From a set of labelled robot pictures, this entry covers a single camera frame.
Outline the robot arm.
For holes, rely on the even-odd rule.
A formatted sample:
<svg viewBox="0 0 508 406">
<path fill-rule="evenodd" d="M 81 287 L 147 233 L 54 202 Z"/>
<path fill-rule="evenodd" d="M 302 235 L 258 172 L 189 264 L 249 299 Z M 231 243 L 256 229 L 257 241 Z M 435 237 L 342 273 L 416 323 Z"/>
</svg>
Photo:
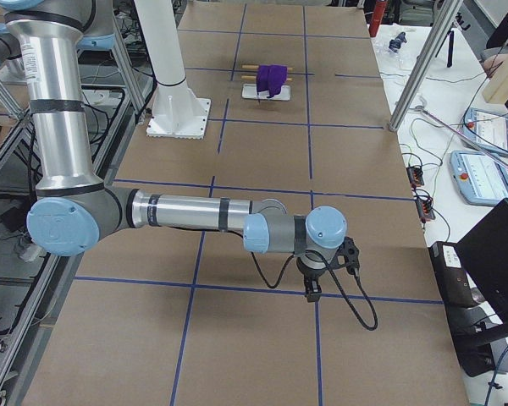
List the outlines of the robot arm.
<svg viewBox="0 0 508 406">
<path fill-rule="evenodd" d="M 25 68 L 19 41 L 0 23 L 0 68 L 5 65 L 15 81 L 25 82 Z"/>
<path fill-rule="evenodd" d="M 106 186 L 94 171 L 77 47 L 114 37 L 109 1 L 3 1 L 19 41 L 42 177 L 27 216 L 32 239 L 49 253 L 78 255 L 126 228 L 175 227 L 241 235 L 252 254 L 285 253 L 315 301 L 325 272 L 351 267 L 346 220 L 330 206 L 292 216 L 276 200 L 155 195 Z"/>
</svg>

